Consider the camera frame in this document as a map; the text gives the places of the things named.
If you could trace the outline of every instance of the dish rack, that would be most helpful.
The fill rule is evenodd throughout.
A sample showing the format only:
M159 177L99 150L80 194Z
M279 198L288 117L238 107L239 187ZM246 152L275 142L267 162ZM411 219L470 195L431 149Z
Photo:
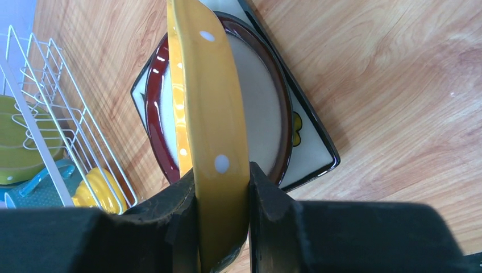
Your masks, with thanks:
M12 50L21 52L24 58L23 66L9 61ZM0 57L0 69L4 76L2 94L6 93L7 88L11 90L16 101L15 108L21 112L25 121L18 122L12 116L15 122L26 129L23 147L39 151L63 205L73 206L71 196L49 152L49 149L58 147L47 147L37 125L39 121L52 121L62 138L64 157L75 163L97 206L102 208L98 196L86 179L87 173L95 167L101 170L102 177L119 207L122 207L119 199L121 197L115 193L103 169L112 174L127 207L132 207L138 203L138 198L86 105L62 51L53 39L40 42L33 33L28 39L19 38L14 28L9 27L5 58ZM33 57L36 57L36 62L30 62ZM40 108L47 114L39 113ZM32 140L35 142L33 148L27 145Z

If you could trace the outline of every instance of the yellow flower design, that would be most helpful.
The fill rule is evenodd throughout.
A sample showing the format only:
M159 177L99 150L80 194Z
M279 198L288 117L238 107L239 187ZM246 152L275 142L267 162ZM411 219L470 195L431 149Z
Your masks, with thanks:
M301 143L301 136L300 136L300 130L303 128L303 121L301 120L301 117L298 113L293 112L294 116L294 136L293 136L293 147L296 147L300 145Z

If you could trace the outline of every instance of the red rimmed plate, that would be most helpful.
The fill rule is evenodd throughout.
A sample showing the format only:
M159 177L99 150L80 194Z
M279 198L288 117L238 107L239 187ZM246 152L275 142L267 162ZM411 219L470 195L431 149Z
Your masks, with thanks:
M292 107L277 59L263 40L239 19L218 14L230 40L243 92L250 161L279 185L293 142ZM180 179L169 71L167 35L148 68L146 125L156 159L170 183Z

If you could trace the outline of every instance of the wood grain surface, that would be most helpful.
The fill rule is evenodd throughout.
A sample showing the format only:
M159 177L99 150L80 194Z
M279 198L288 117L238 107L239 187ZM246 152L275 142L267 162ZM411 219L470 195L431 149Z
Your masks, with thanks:
M292 197L428 203L465 253L482 250L481 4L253 1L342 157ZM167 181L129 90L165 30L164 1L37 4L34 31L64 48L142 199Z

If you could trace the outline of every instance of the black rimmed square plate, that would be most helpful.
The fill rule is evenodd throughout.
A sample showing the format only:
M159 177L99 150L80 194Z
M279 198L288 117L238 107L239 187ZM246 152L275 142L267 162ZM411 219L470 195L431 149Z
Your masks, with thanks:
M312 105L294 79L290 70L274 47L266 31L244 0L200 0L213 11L228 13L253 27L275 53L285 74L294 111L294 143L286 170L280 184L284 191L291 191L334 169L340 163L338 152ZM146 126L146 79L150 61L136 79L131 95L141 120Z

